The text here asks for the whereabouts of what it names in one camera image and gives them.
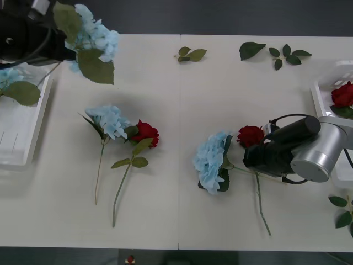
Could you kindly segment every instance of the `hydrangea leaf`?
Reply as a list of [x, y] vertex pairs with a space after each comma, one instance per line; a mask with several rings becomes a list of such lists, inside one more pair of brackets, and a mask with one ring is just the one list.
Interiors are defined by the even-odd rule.
[[139, 153], [141, 153], [144, 149], [146, 149], [147, 147], [149, 147], [151, 145], [153, 141], [153, 138], [145, 138], [143, 140], [141, 140], [135, 147], [135, 149], [133, 150], [132, 154], [134, 156], [137, 156]]
[[182, 47], [179, 50], [179, 55], [180, 56], [185, 56], [188, 54], [188, 52], [191, 51], [191, 49], [189, 47]]
[[187, 57], [190, 58], [190, 60], [193, 62], [198, 62], [204, 57], [206, 52], [207, 52], [207, 50], [197, 49], [197, 50], [194, 50], [193, 52], [189, 53], [187, 55]]
[[101, 131], [101, 129], [96, 125], [94, 124], [92, 121], [90, 121], [89, 119], [87, 119], [85, 116], [83, 116], [82, 114], [79, 113], [79, 115], [82, 116], [83, 119], [85, 119], [90, 125], [92, 125], [92, 127], [94, 128], [94, 130], [96, 130], [100, 136], [100, 138], [102, 140], [104, 140], [104, 133]]
[[229, 147], [231, 146], [232, 138], [233, 138], [232, 135], [227, 136], [226, 142], [224, 144], [224, 154], [223, 155], [226, 155], [228, 153]]
[[219, 182], [220, 188], [218, 189], [219, 192], [226, 192], [229, 189], [229, 184], [231, 180], [229, 179], [228, 170], [223, 168], [220, 172], [220, 177], [224, 179], [223, 182]]
[[144, 157], [140, 156], [140, 157], [135, 157], [132, 160], [132, 166], [133, 167], [137, 167], [137, 168], [141, 168], [141, 167], [146, 167], [148, 165], [148, 161], [147, 159], [145, 159]]
[[341, 198], [339, 196], [331, 196], [329, 197], [329, 200], [333, 205], [337, 207], [346, 207], [348, 204], [348, 202], [344, 198]]
[[17, 81], [3, 90], [4, 96], [15, 99], [23, 106], [32, 106], [40, 98], [40, 90], [36, 85], [27, 81]]
[[56, 2], [53, 7], [53, 13], [55, 24], [60, 30], [64, 31], [67, 36], [66, 41], [74, 45], [82, 26], [81, 18], [79, 14], [76, 13], [75, 7]]
[[252, 41], [243, 43], [239, 49], [240, 59], [242, 61], [255, 56], [266, 44], [254, 43]]
[[349, 211], [346, 211], [340, 217], [338, 217], [336, 222], [336, 228], [342, 228], [348, 226], [352, 222], [352, 215]]
[[89, 80], [100, 84], [114, 84], [113, 62], [102, 62], [101, 50], [81, 50], [77, 54], [78, 67]]
[[130, 163], [131, 163], [131, 160], [129, 158], [126, 158], [126, 159], [123, 159], [123, 160], [115, 162], [114, 165], [112, 165], [111, 168], [118, 168], [118, 167], [121, 167], [121, 166], [128, 165]]

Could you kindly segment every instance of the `blue hydrangea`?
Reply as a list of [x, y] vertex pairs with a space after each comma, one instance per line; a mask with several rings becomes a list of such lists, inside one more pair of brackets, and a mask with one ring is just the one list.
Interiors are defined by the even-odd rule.
[[[76, 12], [82, 19], [82, 30], [78, 34], [75, 44], [81, 45], [84, 49], [96, 48], [104, 53], [100, 59], [103, 62], [111, 61], [117, 51], [117, 41], [119, 33], [115, 30], [109, 30], [101, 23], [101, 19], [95, 20], [92, 12], [83, 4], [75, 5]], [[66, 47], [76, 50], [74, 46], [66, 43]], [[78, 72], [78, 63], [72, 62], [71, 70]]]
[[103, 106], [98, 108], [85, 110], [86, 114], [92, 119], [92, 121], [99, 125], [105, 134], [108, 134], [110, 138], [124, 137], [127, 139], [127, 135], [124, 129], [130, 126], [128, 119], [121, 116], [121, 110], [116, 106]]
[[0, 89], [6, 88], [9, 84], [21, 81], [23, 76], [18, 74], [16, 69], [7, 68], [0, 70]]
[[200, 184], [213, 195], [220, 188], [219, 182], [223, 182], [218, 173], [223, 164], [224, 142], [227, 138], [224, 131], [211, 135], [208, 141], [203, 142], [197, 149], [194, 157], [194, 166], [199, 171]]

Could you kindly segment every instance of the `loose leaf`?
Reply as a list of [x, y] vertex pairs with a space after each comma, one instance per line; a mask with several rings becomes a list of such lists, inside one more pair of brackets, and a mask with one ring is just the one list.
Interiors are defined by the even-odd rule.
[[190, 58], [190, 60], [193, 62], [198, 62], [204, 57], [206, 52], [207, 52], [207, 50], [197, 49], [197, 50], [194, 50], [193, 52], [189, 53], [188, 58]]
[[282, 60], [281, 59], [277, 59], [275, 61], [275, 70], [278, 71], [279, 69], [281, 69], [282, 65], [283, 65]]
[[229, 173], [227, 169], [222, 169], [220, 173], [220, 177], [224, 179], [223, 182], [219, 182], [220, 188], [218, 189], [219, 192], [226, 192], [229, 189]]
[[138, 127], [136, 125], [129, 126], [124, 129], [124, 132], [127, 134], [126, 141], [128, 141], [130, 138], [138, 134]]
[[111, 168], [118, 168], [118, 167], [121, 167], [121, 166], [128, 165], [130, 163], [131, 163], [131, 160], [129, 158], [126, 158], [126, 159], [123, 159], [123, 160], [115, 162], [114, 165], [112, 165]]
[[291, 51], [292, 51], [292, 49], [289, 47], [288, 44], [283, 46], [282, 53], [283, 53], [284, 57], [289, 56], [289, 54], [291, 54]]
[[229, 147], [231, 146], [232, 138], [233, 138], [232, 135], [228, 135], [226, 138], [226, 142], [224, 144], [224, 153], [223, 153], [224, 156], [228, 153]]
[[180, 55], [180, 56], [185, 56], [185, 55], [188, 54], [189, 51], [191, 51], [190, 48], [188, 48], [188, 47], [182, 47], [182, 48], [180, 48], [180, 50], [179, 50], [179, 55]]
[[187, 62], [187, 61], [190, 61], [189, 57], [179, 57], [178, 58], [178, 62]]
[[100, 84], [114, 84], [113, 62], [102, 62], [101, 50], [81, 50], [77, 54], [78, 67], [89, 80]]
[[286, 58], [286, 61], [289, 62], [291, 65], [301, 65], [302, 61], [295, 55], [289, 55]]
[[133, 167], [141, 168], [141, 167], [146, 167], [147, 165], [148, 165], [147, 159], [145, 159], [145, 158], [142, 157], [142, 156], [140, 156], [140, 157], [135, 157], [135, 158], [132, 160], [132, 166], [133, 166]]
[[342, 228], [348, 226], [352, 222], [352, 215], [349, 211], [342, 214], [336, 222], [336, 228]]
[[269, 48], [270, 50], [270, 53], [273, 57], [279, 57], [281, 54], [280, 54], [280, 51], [277, 50], [276, 48]]
[[135, 149], [133, 150], [132, 154], [134, 156], [138, 155], [139, 153], [141, 153], [144, 149], [146, 149], [147, 147], [149, 147], [151, 145], [153, 141], [153, 138], [145, 138], [143, 140], [141, 140], [135, 147]]
[[331, 106], [330, 109], [332, 112], [342, 118], [353, 119], [353, 109], [350, 107], [336, 108]]
[[101, 129], [96, 124], [94, 124], [92, 121], [90, 121], [85, 116], [83, 116], [82, 114], [79, 113], [79, 115], [81, 115], [83, 119], [85, 119], [90, 125], [92, 125], [94, 130], [96, 130], [99, 133], [100, 138], [102, 140], [104, 140], [104, 133], [101, 131]]
[[27, 81], [17, 81], [3, 90], [5, 97], [13, 98], [23, 106], [32, 106], [40, 98], [40, 90], [36, 85]]
[[348, 202], [344, 198], [341, 198], [339, 196], [331, 196], [329, 197], [329, 200], [333, 205], [337, 207], [346, 207], [348, 204]]
[[308, 53], [307, 51], [303, 51], [303, 50], [296, 50], [292, 53], [292, 55], [295, 56], [312, 56], [312, 54]]
[[255, 56], [266, 44], [258, 44], [254, 42], [243, 43], [239, 49], [240, 59], [242, 61]]
[[54, 21], [57, 27], [64, 31], [67, 39], [66, 41], [74, 45], [78, 33], [81, 30], [82, 21], [75, 7], [68, 4], [61, 4], [56, 2], [53, 7]]

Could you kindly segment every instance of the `cable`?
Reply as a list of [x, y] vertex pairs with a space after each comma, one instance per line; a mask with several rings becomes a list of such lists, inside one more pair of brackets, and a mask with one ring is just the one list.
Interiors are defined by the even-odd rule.
[[307, 114], [300, 114], [300, 113], [296, 113], [296, 114], [288, 114], [288, 115], [284, 115], [282, 117], [279, 117], [277, 119], [274, 120], [270, 120], [269, 122], [273, 125], [276, 125], [277, 121], [283, 119], [283, 118], [287, 118], [287, 117], [296, 117], [296, 116], [302, 116], [302, 117], [309, 117], [310, 115]]
[[289, 183], [289, 184], [303, 184], [303, 183], [308, 182], [308, 180], [304, 179], [302, 181], [292, 181], [292, 180], [288, 179], [287, 177], [282, 177], [282, 182]]
[[348, 160], [349, 164], [350, 164], [351, 167], [353, 168], [353, 162], [352, 162], [351, 157], [349, 156], [349, 153], [348, 153], [347, 149], [346, 149], [346, 148], [343, 148], [343, 151], [344, 151], [344, 153], [346, 154], [346, 157], [347, 157], [347, 160]]
[[40, 51], [45, 47], [45, 45], [47, 45], [48, 41], [50, 40], [51, 37], [51, 28], [48, 28], [47, 34], [45, 36], [45, 39], [43, 40], [43, 42], [38, 46], [37, 49], [35, 49], [32, 53], [30, 53], [28, 56], [24, 57], [23, 59], [14, 62], [14, 63], [0, 63], [0, 70], [2, 69], [6, 69], [6, 68], [10, 68], [10, 67], [14, 67], [17, 65], [20, 65], [21, 63], [27, 62], [28, 60], [32, 59], [34, 56], [36, 56], [38, 53], [40, 53]]

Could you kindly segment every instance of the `dark floor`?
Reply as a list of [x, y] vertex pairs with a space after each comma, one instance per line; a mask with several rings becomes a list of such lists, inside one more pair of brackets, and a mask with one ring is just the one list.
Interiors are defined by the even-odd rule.
[[[0, 248], [1, 265], [343, 265], [326, 253], [262, 251], [148, 251], [86, 248]], [[353, 254], [336, 253], [353, 264]]]

